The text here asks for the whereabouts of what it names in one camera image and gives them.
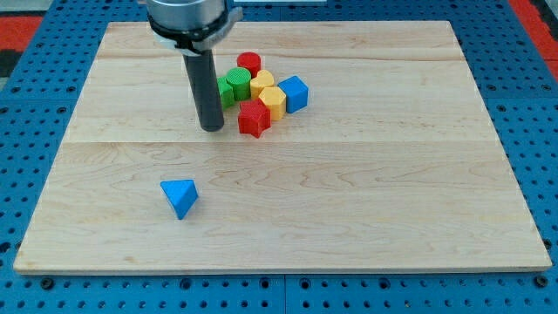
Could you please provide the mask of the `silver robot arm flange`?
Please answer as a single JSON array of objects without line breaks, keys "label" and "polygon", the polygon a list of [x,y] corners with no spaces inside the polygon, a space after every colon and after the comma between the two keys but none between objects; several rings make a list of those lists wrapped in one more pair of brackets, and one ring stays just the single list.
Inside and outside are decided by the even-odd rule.
[{"label": "silver robot arm flange", "polygon": [[146,9],[155,39],[188,57],[211,51],[243,19],[224,0],[146,0]]}]

